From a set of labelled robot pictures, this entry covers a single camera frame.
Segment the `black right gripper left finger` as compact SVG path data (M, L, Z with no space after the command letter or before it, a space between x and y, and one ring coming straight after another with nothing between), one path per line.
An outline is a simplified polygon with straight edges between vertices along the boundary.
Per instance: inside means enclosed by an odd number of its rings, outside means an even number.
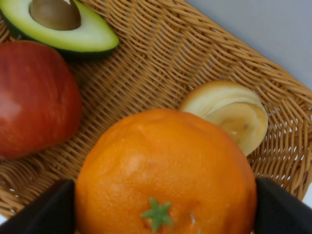
M49 189L0 226L2 234L73 234L74 188L71 179L56 181Z

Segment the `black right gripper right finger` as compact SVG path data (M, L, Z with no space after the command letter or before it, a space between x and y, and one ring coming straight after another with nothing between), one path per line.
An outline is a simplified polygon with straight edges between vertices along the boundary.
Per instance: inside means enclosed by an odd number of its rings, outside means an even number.
M311 234L312 209L273 180L256 179L255 234Z

